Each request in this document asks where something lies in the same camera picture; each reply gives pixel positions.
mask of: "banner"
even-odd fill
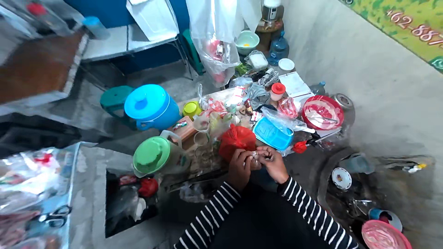
[[[443,73],[443,0],[341,0]]]

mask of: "teal stool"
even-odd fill
[[[133,90],[130,86],[113,87],[101,95],[100,105],[111,116],[120,120],[132,130],[137,130],[135,120],[131,120],[124,112],[124,102]]]
[[[203,66],[202,61],[200,60],[200,57],[198,56],[198,53],[195,50],[195,46],[194,43],[192,42],[191,33],[189,29],[183,31],[182,37],[185,41],[184,47],[188,55],[189,63],[199,75],[203,75],[205,67]]]

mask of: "black and white striped shirt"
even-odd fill
[[[277,193],[290,202],[309,226],[333,249],[357,249],[358,244],[292,178],[279,185]],[[195,217],[174,249],[205,249],[211,244],[221,224],[240,201],[240,194],[224,182]]]

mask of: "green plastic container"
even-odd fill
[[[178,146],[167,138],[177,139]],[[190,158],[182,148],[181,138],[171,131],[163,130],[160,136],[148,138],[139,145],[132,157],[134,173],[137,177],[161,172],[179,174],[190,166]]]

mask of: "concrete wall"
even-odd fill
[[[443,242],[443,75],[339,0],[283,0],[289,58],[356,106],[351,144],[371,155],[431,154],[435,167],[381,175],[415,248]]]

